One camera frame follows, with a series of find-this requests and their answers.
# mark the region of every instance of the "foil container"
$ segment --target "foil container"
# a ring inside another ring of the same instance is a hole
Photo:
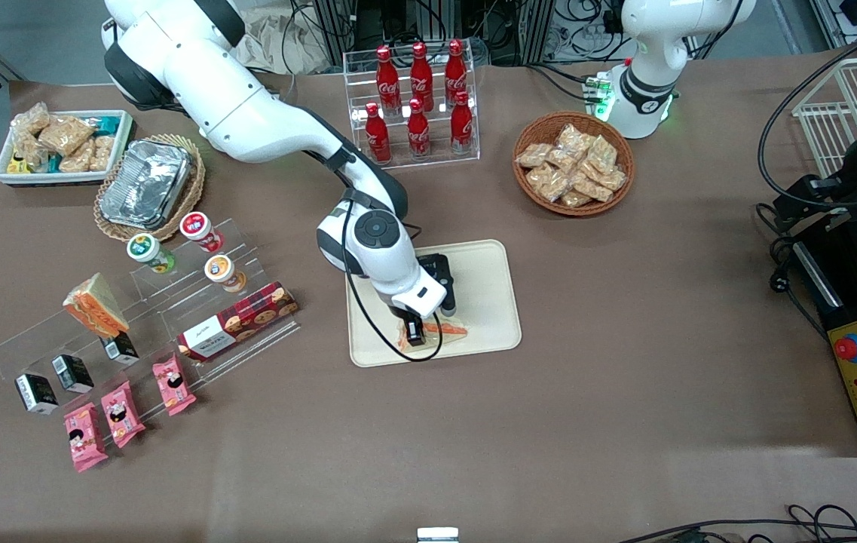
[[[190,152],[176,145],[134,141],[117,179],[103,192],[103,219],[149,231],[160,228],[170,219],[191,164]]]

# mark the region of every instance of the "brown table cover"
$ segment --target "brown table cover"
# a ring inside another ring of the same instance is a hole
[[[481,161],[394,173],[419,245],[505,244],[522,344],[428,364],[349,360],[344,281],[314,241],[334,176],[300,154],[240,164],[208,149],[200,209],[259,244],[303,303],[303,330],[86,474],[64,430],[0,380],[0,543],[389,542],[419,526],[459,526],[466,543],[616,541],[782,518],[790,502],[857,516],[847,397],[827,346],[770,292],[770,237],[751,219],[773,198],[755,165],[763,123],[825,58],[691,63],[672,116],[632,142],[631,195],[593,219],[535,206],[510,167],[520,130],[575,100],[527,69],[480,69]],[[301,77],[298,103],[347,130],[342,85]],[[14,112],[124,108],[137,137],[200,143],[193,121],[138,112],[109,86],[17,83],[11,96]],[[813,169],[794,124],[770,142],[784,182]],[[135,267],[93,224],[95,190],[0,183],[0,342],[94,272]]]

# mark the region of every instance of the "sandwich slice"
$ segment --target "sandwich slice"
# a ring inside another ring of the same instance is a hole
[[[63,309],[103,338],[117,337],[130,329],[110,285],[99,272],[70,291],[63,300]]]

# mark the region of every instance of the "woven basket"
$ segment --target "woven basket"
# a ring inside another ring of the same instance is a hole
[[[178,197],[173,216],[170,217],[167,224],[164,224],[157,230],[149,231],[125,226],[124,224],[114,224],[107,219],[103,219],[103,213],[100,210],[100,201],[103,199],[103,193],[117,179],[117,174],[121,171],[121,166],[124,165],[124,159],[117,162],[114,169],[111,169],[110,174],[107,175],[107,179],[104,179],[103,185],[100,186],[100,190],[96,193],[96,201],[93,203],[93,218],[96,220],[96,226],[104,234],[114,238],[114,240],[129,241],[136,234],[143,233],[153,234],[153,237],[158,238],[160,241],[173,237],[180,230],[180,219],[183,219],[184,216],[187,216],[187,213],[190,213],[194,209],[194,206],[200,200],[201,193],[204,192],[204,161],[200,158],[200,151],[197,150],[194,142],[174,134],[154,135],[145,139],[158,143],[169,143],[170,145],[177,145],[177,147],[186,149],[187,152],[190,152],[191,158],[194,159],[194,164],[191,166],[190,176],[184,182],[184,188]]]
[[[615,150],[618,151],[617,161],[615,162],[625,173],[626,183],[621,189],[615,192],[615,195],[612,195],[612,199],[608,202],[593,201],[584,206],[566,207],[542,199],[532,189],[531,185],[528,184],[528,180],[525,179],[525,172],[527,170],[522,168],[518,162],[515,162],[515,157],[521,155],[522,151],[525,151],[525,148],[531,144],[549,143],[555,145],[556,138],[562,133],[562,128],[570,123],[572,126],[579,128],[583,133],[603,135],[615,147]],[[632,160],[632,149],[629,147],[628,142],[626,142],[626,138],[622,137],[622,134],[618,133],[609,124],[596,119],[590,114],[576,111],[556,111],[556,113],[549,113],[544,117],[539,117],[532,121],[531,124],[525,127],[522,133],[519,134],[518,141],[515,141],[515,152],[512,155],[512,169],[515,171],[515,180],[519,182],[519,186],[521,186],[529,198],[534,200],[536,204],[545,207],[545,209],[564,214],[564,216],[591,216],[591,214],[603,213],[626,197],[629,189],[632,187],[632,180],[635,178],[635,162]]]

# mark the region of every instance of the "gray floor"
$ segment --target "gray floor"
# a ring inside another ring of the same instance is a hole
[[[255,0],[245,1],[252,4]],[[751,18],[733,27],[727,38],[715,48],[712,57],[790,54],[791,48],[784,40],[773,9],[774,2],[779,0],[757,0]],[[823,51],[827,45],[810,3],[791,0],[783,2],[782,6],[800,50],[804,53]],[[0,54],[28,79],[35,81],[108,83],[97,31],[107,17],[106,8],[97,0],[0,0]],[[0,90],[0,145],[7,133],[8,119],[8,95],[5,90]]]

